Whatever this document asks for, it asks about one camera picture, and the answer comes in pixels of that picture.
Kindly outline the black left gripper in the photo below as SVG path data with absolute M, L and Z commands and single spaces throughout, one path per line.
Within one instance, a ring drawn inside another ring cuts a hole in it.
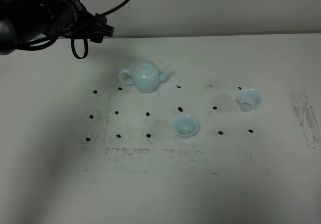
M 67 0 L 73 9 L 72 23 L 67 27 L 71 30 L 69 33 L 65 33 L 63 37 L 67 39 L 89 39 L 94 43 L 101 43 L 103 37 L 113 37 L 114 27 L 107 24 L 106 16 L 102 16 L 96 13 L 94 23 L 90 23 L 88 26 L 77 30 L 76 27 L 81 23 L 86 22 L 94 18 L 94 15 L 89 13 L 86 7 L 80 2 L 80 0 Z

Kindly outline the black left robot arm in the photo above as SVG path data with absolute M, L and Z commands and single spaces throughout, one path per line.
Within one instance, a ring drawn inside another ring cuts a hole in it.
M 42 50 L 60 37 L 101 43 L 113 32 L 105 16 L 89 13 L 80 0 L 1 0 L 1 55 Z

